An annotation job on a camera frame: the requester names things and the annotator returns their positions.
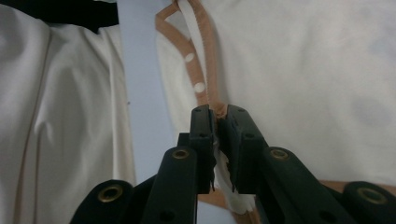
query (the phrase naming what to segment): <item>light blue surface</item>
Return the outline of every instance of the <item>light blue surface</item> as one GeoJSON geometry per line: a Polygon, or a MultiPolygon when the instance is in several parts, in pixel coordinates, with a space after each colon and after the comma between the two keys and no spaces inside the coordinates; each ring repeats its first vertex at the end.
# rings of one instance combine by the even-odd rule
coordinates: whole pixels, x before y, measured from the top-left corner
{"type": "Polygon", "coordinates": [[[155,175],[175,146],[157,61],[154,16],[166,1],[120,0],[119,17],[136,181],[155,175]]]}

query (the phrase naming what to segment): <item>white garment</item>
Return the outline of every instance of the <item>white garment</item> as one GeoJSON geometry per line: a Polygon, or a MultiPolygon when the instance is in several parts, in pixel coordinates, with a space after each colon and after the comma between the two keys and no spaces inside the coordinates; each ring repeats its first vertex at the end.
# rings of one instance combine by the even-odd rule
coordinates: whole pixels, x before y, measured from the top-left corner
{"type": "Polygon", "coordinates": [[[0,6],[0,223],[69,223],[97,184],[134,184],[127,102],[118,26],[0,6]]]}
{"type": "MultiPolygon", "coordinates": [[[[201,2],[224,103],[318,179],[396,185],[394,1],[201,2]]],[[[196,100],[185,59],[163,35],[157,43],[175,133],[187,132],[196,100]]]]}

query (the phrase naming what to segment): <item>black plastic part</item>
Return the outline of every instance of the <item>black plastic part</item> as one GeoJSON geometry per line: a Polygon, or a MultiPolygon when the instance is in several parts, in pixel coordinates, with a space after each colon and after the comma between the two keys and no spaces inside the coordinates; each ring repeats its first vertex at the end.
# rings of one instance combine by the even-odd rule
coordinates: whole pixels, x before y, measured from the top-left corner
{"type": "Polygon", "coordinates": [[[266,148],[262,153],[261,171],[263,182],[258,196],[262,206],[268,215],[267,209],[276,210],[277,206],[281,212],[277,211],[280,215],[276,218],[284,218],[279,222],[268,217],[270,223],[356,223],[290,151],[280,147],[266,148]],[[276,199],[276,206],[266,207],[265,200],[271,198],[276,199]]]}
{"type": "Polygon", "coordinates": [[[155,178],[141,223],[196,222],[197,156],[188,147],[166,151],[155,178]]]}
{"type": "Polygon", "coordinates": [[[130,201],[127,214],[127,216],[130,216],[128,219],[131,220],[128,222],[129,224],[140,223],[143,213],[146,209],[146,204],[148,202],[149,194],[151,192],[155,178],[156,175],[147,179],[143,183],[140,183],[134,188],[134,195],[130,201]]]}
{"type": "Polygon", "coordinates": [[[215,180],[214,118],[213,111],[208,105],[198,106],[191,111],[189,146],[196,151],[198,157],[198,193],[200,194],[209,193],[215,180]]]}
{"type": "Polygon", "coordinates": [[[229,159],[233,186],[239,193],[256,193],[259,159],[268,145],[244,108],[228,105],[226,119],[219,121],[219,139],[220,149],[229,159]]]}
{"type": "MultiPolygon", "coordinates": [[[[108,191],[109,196],[115,190],[108,191]]],[[[129,209],[129,202],[132,199],[134,189],[133,187],[121,180],[109,180],[96,186],[84,201],[78,207],[78,210],[73,216],[72,224],[108,224],[108,223],[129,223],[131,217],[126,216],[129,209]],[[117,197],[112,202],[101,202],[99,200],[100,193],[109,187],[118,186],[122,192],[120,197],[117,197]]]]}
{"type": "Polygon", "coordinates": [[[361,224],[396,223],[396,198],[374,184],[361,181],[346,185],[343,205],[361,224]]]}

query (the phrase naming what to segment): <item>tan trim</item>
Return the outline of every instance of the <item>tan trim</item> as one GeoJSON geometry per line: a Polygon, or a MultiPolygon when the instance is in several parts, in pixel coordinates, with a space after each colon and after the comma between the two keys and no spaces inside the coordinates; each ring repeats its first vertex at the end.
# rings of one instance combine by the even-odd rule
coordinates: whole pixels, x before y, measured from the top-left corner
{"type": "Polygon", "coordinates": [[[217,118],[224,118],[227,113],[227,105],[219,100],[216,46],[210,20],[199,1],[189,0],[189,3],[194,11],[204,42],[206,82],[201,65],[199,64],[195,46],[177,28],[166,21],[166,18],[179,10],[177,1],[173,1],[170,6],[164,8],[156,15],[156,29],[177,48],[184,58],[190,53],[194,54],[195,57],[190,62],[186,63],[191,85],[194,87],[197,83],[205,83],[205,91],[195,93],[197,104],[209,104],[215,111],[217,118]]]}
{"type": "Polygon", "coordinates": [[[206,82],[207,82],[207,101],[215,111],[217,118],[224,118],[227,114],[227,106],[219,100],[218,92],[218,74],[217,74],[217,57],[216,41],[209,17],[204,7],[199,1],[189,0],[198,28],[204,44],[205,64],[206,64],[206,82]]]}
{"type": "MultiPolygon", "coordinates": [[[[175,26],[166,21],[166,18],[178,11],[177,5],[172,4],[164,8],[155,17],[155,26],[158,32],[164,35],[180,52],[183,58],[193,53],[194,57],[186,63],[186,69],[190,77],[191,85],[205,83],[204,75],[199,63],[194,45],[175,26]]],[[[196,92],[195,97],[198,105],[207,105],[206,92],[196,92]]]]}

